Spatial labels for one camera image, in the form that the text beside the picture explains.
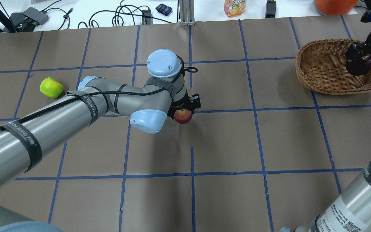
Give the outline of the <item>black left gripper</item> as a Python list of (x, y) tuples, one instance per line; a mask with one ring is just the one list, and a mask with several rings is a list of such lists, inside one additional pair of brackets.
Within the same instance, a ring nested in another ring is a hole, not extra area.
[(200, 95), (196, 93), (190, 97), (186, 93), (182, 99), (171, 103), (168, 110), (168, 117), (174, 118), (174, 113), (177, 110), (181, 109), (190, 110), (192, 114), (195, 114), (195, 110), (200, 108), (201, 108)]

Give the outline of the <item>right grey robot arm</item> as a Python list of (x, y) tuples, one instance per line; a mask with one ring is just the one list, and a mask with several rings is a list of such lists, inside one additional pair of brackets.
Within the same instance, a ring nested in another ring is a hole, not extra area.
[[(371, 22), (371, 9), (361, 18)], [(327, 94), (371, 91), (371, 32), (365, 41), (312, 41), (296, 56), (298, 80)], [(371, 161), (339, 197), (309, 225), (295, 232), (371, 232)]]

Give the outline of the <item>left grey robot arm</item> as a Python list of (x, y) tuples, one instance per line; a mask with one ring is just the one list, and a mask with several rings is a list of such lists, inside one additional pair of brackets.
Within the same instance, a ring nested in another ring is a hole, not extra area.
[(0, 125), (0, 188), (107, 112), (127, 116), (134, 128), (156, 134), (177, 110), (193, 114), (201, 107), (199, 95), (189, 96), (184, 81), (185, 73), (197, 68), (186, 67), (168, 49), (152, 52), (146, 67), (149, 77), (142, 88), (89, 75), (60, 100)]

